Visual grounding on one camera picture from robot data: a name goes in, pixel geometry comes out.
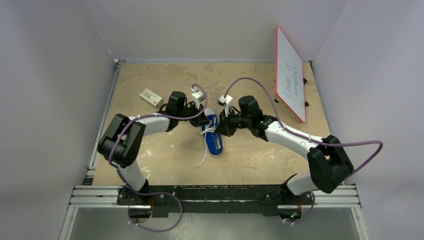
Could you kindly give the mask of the white shoelace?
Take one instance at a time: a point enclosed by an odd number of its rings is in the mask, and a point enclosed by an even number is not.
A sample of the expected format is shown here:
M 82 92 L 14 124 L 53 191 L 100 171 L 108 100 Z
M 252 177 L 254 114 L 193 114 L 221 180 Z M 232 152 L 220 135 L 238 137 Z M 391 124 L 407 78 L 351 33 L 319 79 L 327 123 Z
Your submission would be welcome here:
M 210 124 L 206 125 L 200 132 L 200 134 L 203 135 L 205 152 L 202 160 L 193 167 L 194 169 L 199 168 L 205 162 L 207 155 L 211 155 L 212 157 L 219 157 L 222 154 L 222 140 L 217 133 L 214 133 L 215 128 L 216 121 L 214 119 L 210 120 Z

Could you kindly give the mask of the blue canvas sneaker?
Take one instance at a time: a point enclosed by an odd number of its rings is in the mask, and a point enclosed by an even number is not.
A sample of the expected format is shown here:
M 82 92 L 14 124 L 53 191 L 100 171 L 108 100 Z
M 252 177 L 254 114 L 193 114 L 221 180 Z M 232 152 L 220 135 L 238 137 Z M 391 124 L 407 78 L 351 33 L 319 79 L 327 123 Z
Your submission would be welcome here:
M 222 137 L 219 133 L 215 133 L 215 128 L 219 125 L 219 117 L 212 108 L 206 108 L 205 116 L 208 119 L 206 125 L 201 127 L 201 134 L 205 140 L 207 152 L 212 157 L 219 157 L 223 153 Z

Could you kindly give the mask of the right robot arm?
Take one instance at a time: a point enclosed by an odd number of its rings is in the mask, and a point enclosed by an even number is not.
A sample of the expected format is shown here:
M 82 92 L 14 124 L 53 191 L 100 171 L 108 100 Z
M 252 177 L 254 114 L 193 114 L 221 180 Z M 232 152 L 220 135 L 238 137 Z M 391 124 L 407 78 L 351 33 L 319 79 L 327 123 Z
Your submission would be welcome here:
M 353 173 L 354 167 L 335 136 L 305 136 L 302 131 L 282 126 L 276 117 L 263 114 L 251 95 L 239 99 L 240 109 L 233 107 L 232 100 L 222 95 L 217 101 L 224 109 L 216 133 L 231 137 L 238 129 L 248 129 L 256 138 L 286 147 L 307 160 L 308 173 L 294 174 L 281 184 L 284 202 L 292 204 L 300 195 L 317 190 L 330 194 Z

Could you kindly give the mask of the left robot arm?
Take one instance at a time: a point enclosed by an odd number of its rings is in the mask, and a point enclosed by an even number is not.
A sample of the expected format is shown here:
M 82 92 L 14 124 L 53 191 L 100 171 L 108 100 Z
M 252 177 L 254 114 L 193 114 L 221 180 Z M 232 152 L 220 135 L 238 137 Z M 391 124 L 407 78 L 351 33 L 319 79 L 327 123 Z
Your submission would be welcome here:
M 190 122 L 194 127 L 206 125 L 207 95 L 193 89 L 192 101 L 181 91 L 173 91 L 167 103 L 153 114 L 128 117 L 116 114 L 97 144 L 97 152 L 118 173 L 129 197 L 138 205 L 149 199 L 149 183 L 137 164 L 137 156 L 144 137 L 173 130 L 179 122 Z

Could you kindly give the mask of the small white red box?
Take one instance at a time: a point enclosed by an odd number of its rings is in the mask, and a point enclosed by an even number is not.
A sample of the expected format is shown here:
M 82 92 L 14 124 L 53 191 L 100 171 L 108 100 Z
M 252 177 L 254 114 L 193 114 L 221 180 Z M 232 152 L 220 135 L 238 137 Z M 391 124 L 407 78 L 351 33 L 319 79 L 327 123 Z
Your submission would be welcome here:
M 164 100 L 161 96 L 154 93 L 148 88 L 146 88 L 142 93 L 140 93 L 139 96 L 155 109 L 158 109 L 164 103 Z

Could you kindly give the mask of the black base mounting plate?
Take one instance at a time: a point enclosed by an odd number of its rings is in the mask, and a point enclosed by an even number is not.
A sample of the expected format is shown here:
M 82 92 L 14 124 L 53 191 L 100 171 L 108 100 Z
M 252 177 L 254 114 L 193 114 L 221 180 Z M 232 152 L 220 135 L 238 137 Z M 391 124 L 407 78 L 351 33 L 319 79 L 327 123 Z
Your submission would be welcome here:
M 293 195 L 282 184 L 257 185 L 150 185 L 142 196 L 125 186 L 117 189 L 119 206 L 152 207 L 154 218 L 170 213 L 261 214 L 299 218 L 313 202 L 312 194 Z

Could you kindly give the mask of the white board red frame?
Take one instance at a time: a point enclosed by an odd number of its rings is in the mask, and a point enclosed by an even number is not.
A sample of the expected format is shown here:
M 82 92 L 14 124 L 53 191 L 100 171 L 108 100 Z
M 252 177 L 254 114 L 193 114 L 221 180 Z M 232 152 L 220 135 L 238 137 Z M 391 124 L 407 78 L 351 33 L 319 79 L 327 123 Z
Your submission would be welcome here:
M 303 61 L 280 26 L 276 27 L 275 58 L 276 96 L 302 123 L 305 123 L 306 105 Z

